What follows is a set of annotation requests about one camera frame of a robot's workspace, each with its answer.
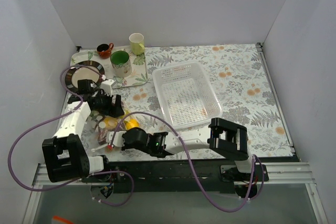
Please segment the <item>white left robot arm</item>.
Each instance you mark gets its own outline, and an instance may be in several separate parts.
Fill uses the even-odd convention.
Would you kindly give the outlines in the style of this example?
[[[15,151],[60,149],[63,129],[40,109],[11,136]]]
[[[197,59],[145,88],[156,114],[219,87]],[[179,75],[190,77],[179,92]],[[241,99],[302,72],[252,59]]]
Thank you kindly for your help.
[[[80,138],[92,111],[113,118],[124,115],[121,96],[113,96],[113,86],[112,79],[105,79],[100,84],[90,79],[78,80],[77,91],[71,91],[66,116],[59,129],[42,144],[51,182],[86,178],[92,173],[100,182],[111,178],[112,170],[106,165],[106,156],[89,157]]]

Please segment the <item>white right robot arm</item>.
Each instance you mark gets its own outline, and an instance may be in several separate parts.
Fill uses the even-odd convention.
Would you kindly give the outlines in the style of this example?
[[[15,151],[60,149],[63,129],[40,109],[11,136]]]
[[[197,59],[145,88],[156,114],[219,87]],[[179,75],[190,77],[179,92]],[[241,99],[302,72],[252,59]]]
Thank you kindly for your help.
[[[257,174],[248,147],[247,128],[221,118],[211,119],[209,126],[177,134],[151,134],[134,127],[123,133],[121,139],[123,151],[135,149],[157,158],[165,158],[185,150],[210,149],[235,162],[238,176],[242,180],[251,180]]]

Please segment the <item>polka dot zip top bag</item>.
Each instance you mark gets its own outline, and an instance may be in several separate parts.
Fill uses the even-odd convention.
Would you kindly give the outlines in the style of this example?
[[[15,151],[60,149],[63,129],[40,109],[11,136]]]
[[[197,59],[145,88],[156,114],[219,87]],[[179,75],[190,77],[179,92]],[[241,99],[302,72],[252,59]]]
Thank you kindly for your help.
[[[136,119],[139,123],[138,128],[143,125],[140,119],[135,115],[128,116],[129,113],[129,110],[125,110],[124,116],[113,118],[108,115],[103,115],[98,111],[92,111],[82,133],[82,142],[88,146],[88,151],[97,153],[103,149],[108,151],[121,150],[122,148],[108,145],[106,143],[106,137],[108,132],[127,131],[124,127],[124,121],[128,121],[129,119]]]

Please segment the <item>yellow fake lemon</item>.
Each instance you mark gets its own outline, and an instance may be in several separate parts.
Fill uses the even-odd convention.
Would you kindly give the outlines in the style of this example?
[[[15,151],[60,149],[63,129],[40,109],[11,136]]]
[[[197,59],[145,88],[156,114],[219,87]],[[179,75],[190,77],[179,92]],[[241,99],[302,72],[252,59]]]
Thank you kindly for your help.
[[[128,121],[124,121],[124,127],[126,130],[130,130],[135,127],[139,127],[139,123],[136,119],[129,119]]]

